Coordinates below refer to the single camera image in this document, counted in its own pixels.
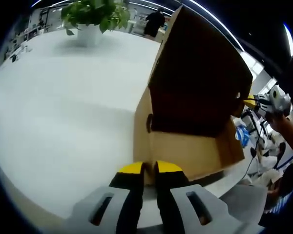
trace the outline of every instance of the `white flower pot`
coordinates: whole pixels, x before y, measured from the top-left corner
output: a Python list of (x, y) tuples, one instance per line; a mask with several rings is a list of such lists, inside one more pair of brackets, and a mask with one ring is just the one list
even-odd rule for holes
[(99, 25), (78, 24), (77, 40), (78, 44), (83, 47), (94, 47), (98, 45), (102, 38)]

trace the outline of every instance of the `human hand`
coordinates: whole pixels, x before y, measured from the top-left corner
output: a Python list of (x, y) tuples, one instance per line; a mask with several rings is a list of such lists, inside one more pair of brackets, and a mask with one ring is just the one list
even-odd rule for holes
[(282, 133), (286, 131), (289, 120), (283, 114), (267, 113), (266, 120), (275, 131)]

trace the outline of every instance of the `blue object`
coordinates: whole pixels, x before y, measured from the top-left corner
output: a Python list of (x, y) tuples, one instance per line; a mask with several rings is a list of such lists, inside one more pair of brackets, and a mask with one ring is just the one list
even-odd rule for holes
[(250, 139), (250, 134), (244, 125), (239, 125), (236, 127), (236, 138), (241, 141), (242, 147), (246, 147)]

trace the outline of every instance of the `ceiling light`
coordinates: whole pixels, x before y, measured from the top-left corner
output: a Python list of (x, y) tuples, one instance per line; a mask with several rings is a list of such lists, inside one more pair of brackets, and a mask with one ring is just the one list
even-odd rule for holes
[(292, 39), (291, 33), (288, 30), (287, 26), (285, 24), (283, 24), (283, 25), (284, 25), (284, 28), (285, 28), (285, 31), (286, 31), (287, 37), (288, 37), (288, 42), (289, 42), (289, 47), (290, 47), (290, 54), (293, 57), (293, 39)]
[(138, 6), (143, 6), (143, 7), (146, 7), (146, 8), (149, 8), (149, 9), (152, 9), (152, 10), (155, 10), (155, 11), (157, 11), (157, 9), (156, 8), (153, 8), (153, 7), (150, 7), (150, 6), (146, 6), (146, 5), (142, 5), (142, 4), (138, 4), (138, 3), (135, 3), (135, 2), (129, 2), (130, 4), (135, 4), (135, 5), (138, 5)]
[(60, 2), (57, 2), (57, 3), (53, 4), (53, 5), (51, 5), (51, 6), (56, 6), (56, 5), (59, 5), (59, 4), (63, 3), (63, 2), (66, 2), (66, 1), (72, 1), (72, 0), (64, 0), (64, 1), (60, 1)]
[(161, 5), (159, 5), (159, 4), (157, 4), (157, 3), (153, 3), (153, 2), (151, 2), (151, 1), (146, 1), (146, 0), (140, 0), (140, 1), (144, 1), (144, 2), (147, 2), (147, 3), (153, 4), (153, 5), (156, 5), (156, 6), (160, 6), (160, 7), (162, 7), (162, 8), (165, 8), (166, 10), (169, 10), (169, 11), (171, 11), (171, 12), (174, 12), (173, 10), (171, 10), (171, 9), (169, 9), (169, 8), (167, 8), (167, 7), (161, 6)]
[(255, 71), (256, 74), (260, 74), (262, 72), (262, 70), (264, 69), (264, 67), (259, 63), (257, 62), (253, 67), (252, 67), (252, 70)]
[(252, 80), (252, 82), (253, 82), (257, 78), (257, 74), (255, 72), (252, 72), (252, 71), (250, 71), (250, 72), (251, 72), (252, 77), (253, 77), (253, 80)]
[(235, 36), (232, 34), (232, 32), (229, 31), (229, 29), (215, 16), (213, 15), (211, 12), (209, 12), (205, 7), (201, 6), (200, 4), (198, 4), (197, 2), (193, 1), (193, 0), (188, 0), (190, 2), (192, 2), (193, 4), (197, 5), (198, 7), (200, 7), (203, 11), (205, 11), (207, 14), (209, 14), (214, 20), (216, 20), (228, 33), (229, 35), (233, 38), (233, 40), (240, 46), (241, 50), (244, 52), (245, 50), (243, 49), (242, 45), (239, 43), (238, 39), (235, 38)]
[(267, 88), (270, 90), (272, 87), (275, 86), (275, 84), (277, 84), (277, 80), (275, 78), (271, 78), (268, 83), (267, 83)]
[(41, 2), (42, 0), (38, 0), (37, 2), (35, 2), (34, 4), (31, 5), (31, 7), (33, 7), (34, 5), (36, 5), (37, 3)]
[(245, 52), (241, 52), (240, 55), (249, 69), (251, 69), (255, 65), (256, 60), (251, 55)]

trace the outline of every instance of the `cable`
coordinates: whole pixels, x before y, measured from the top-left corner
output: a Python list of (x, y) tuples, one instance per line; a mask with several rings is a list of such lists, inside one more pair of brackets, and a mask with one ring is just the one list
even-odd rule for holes
[[(262, 133), (262, 130), (263, 130), (263, 125), (261, 126), (260, 131), (259, 131), (258, 139), (257, 139), (256, 145), (255, 145), (255, 150), (256, 150), (256, 148), (257, 148), (257, 145), (258, 145), (258, 142), (259, 142), (259, 139), (260, 139), (260, 134)], [(250, 163), (249, 163), (249, 166), (248, 166), (248, 168), (246, 169), (246, 172), (245, 172), (244, 176), (243, 176), (240, 180), (243, 180), (243, 178), (247, 175), (247, 173), (248, 173), (248, 171), (249, 171), (249, 168), (250, 168), (250, 166), (251, 166), (251, 164), (252, 164), (252, 162), (253, 162), (253, 159), (256, 157), (256, 155), (257, 155), (257, 154), (255, 154), (255, 156), (253, 156), (253, 158), (251, 159), (251, 161), (250, 161)]]

